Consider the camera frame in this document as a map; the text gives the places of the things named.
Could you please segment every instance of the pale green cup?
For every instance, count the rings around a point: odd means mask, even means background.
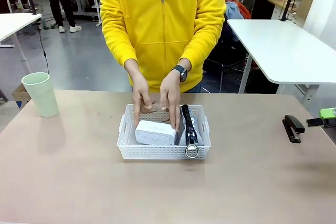
[[[21,80],[33,100],[38,112],[44,118],[58,114],[58,106],[50,75],[47,73],[31,73]]]

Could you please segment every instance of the basket handle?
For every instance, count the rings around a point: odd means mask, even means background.
[[[121,132],[122,126],[125,124],[125,114],[122,115],[120,125],[119,125],[119,133]]]
[[[206,115],[204,115],[204,126],[205,126],[207,132],[210,132],[208,117]]]

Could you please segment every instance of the white sneaker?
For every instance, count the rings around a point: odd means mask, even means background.
[[[77,32],[77,31],[81,31],[81,30],[82,30],[82,27],[81,27],[81,26],[77,26],[77,25],[75,25],[75,26],[70,26],[69,32],[71,32],[71,33],[75,33],[75,32]]]
[[[60,33],[65,33],[66,28],[64,26],[59,26],[58,30]]]

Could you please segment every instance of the hand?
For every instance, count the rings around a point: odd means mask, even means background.
[[[178,132],[180,127],[180,72],[175,69],[161,83],[160,106],[162,110],[169,106],[170,122]]]
[[[142,113],[151,113],[152,101],[149,97],[149,87],[144,76],[139,72],[133,80],[133,104],[134,104],[134,123],[137,127],[140,120],[140,111]]]

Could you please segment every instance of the tan table surface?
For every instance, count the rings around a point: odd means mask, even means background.
[[[336,149],[320,128],[289,142],[292,96],[184,94],[202,104],[205,161],[124,161],[131,93],[56,91],[60,114],[28,103],[0,134],[0,221],[47,224],[316,224],[336,220]]]
[[[275,4],[276,6],[278,6],[280,8],[285,9],[288,0],[267,0],[267,1],[271,2],[272,4]],[[292,4],[291,4],[289,6],[289,11],[290,12],[296,12],[297,8],[293,7],[293,10],[292,10]]]

